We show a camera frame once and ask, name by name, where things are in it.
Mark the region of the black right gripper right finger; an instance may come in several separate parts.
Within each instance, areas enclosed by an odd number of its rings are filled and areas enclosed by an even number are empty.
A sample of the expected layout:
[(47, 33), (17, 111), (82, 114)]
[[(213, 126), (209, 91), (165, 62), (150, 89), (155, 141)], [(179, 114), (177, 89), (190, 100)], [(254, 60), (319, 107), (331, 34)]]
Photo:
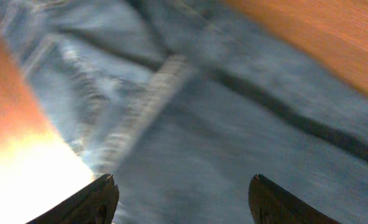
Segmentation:
[(261, 174), (250, 181), (248, 202), (255, 224), (340, 224)]

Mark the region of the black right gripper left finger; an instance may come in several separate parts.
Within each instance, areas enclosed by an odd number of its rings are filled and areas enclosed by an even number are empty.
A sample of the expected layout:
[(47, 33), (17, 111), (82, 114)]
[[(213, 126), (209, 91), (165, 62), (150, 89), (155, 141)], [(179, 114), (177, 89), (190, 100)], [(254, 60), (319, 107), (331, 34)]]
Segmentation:
[(111, 224), (118, 201), (113, 175), (104, 174), (28, 224)]

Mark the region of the blue denim jeans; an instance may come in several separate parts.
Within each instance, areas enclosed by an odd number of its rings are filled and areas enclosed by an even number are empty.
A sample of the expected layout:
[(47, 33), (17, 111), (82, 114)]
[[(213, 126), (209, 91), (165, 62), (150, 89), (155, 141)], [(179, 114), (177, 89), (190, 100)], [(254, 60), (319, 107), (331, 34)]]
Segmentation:
[(250, 223), (263, 174), (368, 223), (368, 99), (221, 1), (0, 0), (0, 36), (118, 223)]

